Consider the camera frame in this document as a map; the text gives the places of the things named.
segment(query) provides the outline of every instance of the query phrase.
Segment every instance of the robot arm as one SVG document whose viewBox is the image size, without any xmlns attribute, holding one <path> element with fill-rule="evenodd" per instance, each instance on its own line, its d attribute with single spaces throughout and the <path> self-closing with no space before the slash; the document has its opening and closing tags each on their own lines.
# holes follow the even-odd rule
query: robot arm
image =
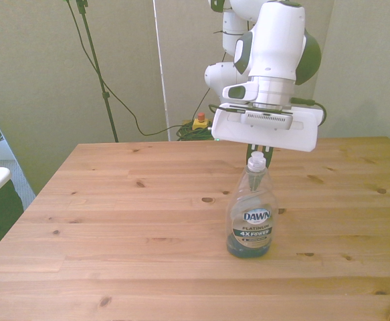
<svg viewBox="0 0 390 321">
<path fill-rule="evenodd" d="M 318 44 L 304 30 L 304 8 L 290 1 L 229 0 L 228 4 L 236 15 L 256 24 L 235 43 L 234 68 L 248 80 L 207 81 L 216 92 L 222 90 L 213 136 L 311 151 L 322 110 L 290 105 L 295 84 L 312 77 L 320 62 Z M 206 80 L 212 69 L 207 69 Z"/>
</svg>

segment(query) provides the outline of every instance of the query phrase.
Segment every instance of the white wall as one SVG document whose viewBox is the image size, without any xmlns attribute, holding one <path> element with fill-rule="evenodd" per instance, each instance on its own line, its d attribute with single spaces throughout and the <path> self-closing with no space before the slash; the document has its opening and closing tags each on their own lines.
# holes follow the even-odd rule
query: white wall
<svg viewBox="0 0 390 321">
<path fill-rule="evenodd" d="M 306 28 L 323 48 L 334 0 L 301 0 L 306 10 Z M 211 10 L 207 0 L 156 0 L 159 46 L 163 65 L 167 110 L 171 125 L 192 118 L 208 87 L 204 72 L 208 65 L 220 62 L 223 15 Z M 227 56 L 226 61 L 233 61 Z M 312 98 L 316 77 L 296 88 L 295 96 Z M 200 111 L 209 118 L 208 104 L 219 104 L 210 91 Z"/>
<path fill-rule="evenodd" d="M 165 128 L 152 0 L 88 2 L 104 79 L 142 129 Z M 132 116 L 115 100 L 111 105 L 121 141 L 167 139 L 141 136 Z M 65 1 L 0 1 L 0 129 L 36 193 L 78 143 L 114 141 Z"/>
<path fill-rule="evenodd" d="M 314 98 L 321 136 L 390 138 L 390 1 L 334 2 Z"/>
</svg>

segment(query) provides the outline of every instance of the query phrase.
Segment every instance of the dawn dish soap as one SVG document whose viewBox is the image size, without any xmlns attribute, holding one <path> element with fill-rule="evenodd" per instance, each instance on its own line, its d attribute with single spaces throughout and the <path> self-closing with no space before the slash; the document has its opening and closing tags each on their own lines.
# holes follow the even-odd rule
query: dawn dish soap
<svg viewBox="0 0 390 321">
<path fill-rule="evenodd" d="M 253 152 L 227 206 L 227 250 L 237 257 L 264 255 L 272 242 L 278 206 L 261 152 Z"/>
</svg>

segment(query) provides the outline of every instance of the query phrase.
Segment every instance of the wooden table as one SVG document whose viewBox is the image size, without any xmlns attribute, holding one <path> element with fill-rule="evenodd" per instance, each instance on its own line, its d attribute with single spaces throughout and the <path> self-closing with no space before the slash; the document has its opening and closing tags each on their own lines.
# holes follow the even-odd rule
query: wooden table
<svg viewBox="0 0 390 321">
<path fill-rule="evenodd" d="M 225 248 L 246 146 L 81 144 L 0 243 L 0 320 L 390 320 L 390 140 L 277 150 L 276 238 Z"/>
</svg>

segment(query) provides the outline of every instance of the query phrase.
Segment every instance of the dawn logo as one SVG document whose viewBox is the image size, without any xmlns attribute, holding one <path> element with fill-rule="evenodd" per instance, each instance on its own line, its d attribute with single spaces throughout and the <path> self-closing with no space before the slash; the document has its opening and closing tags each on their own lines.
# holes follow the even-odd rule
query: dawn logo
<svg viewBox="0 0 390 321">
<path fill-rule="evenodd" d="M 262 224 L 270 217 L 270 212 L 267 209 L 253 209 L 243 214 L 243 220 L 250 224 Z"/>
</svg>

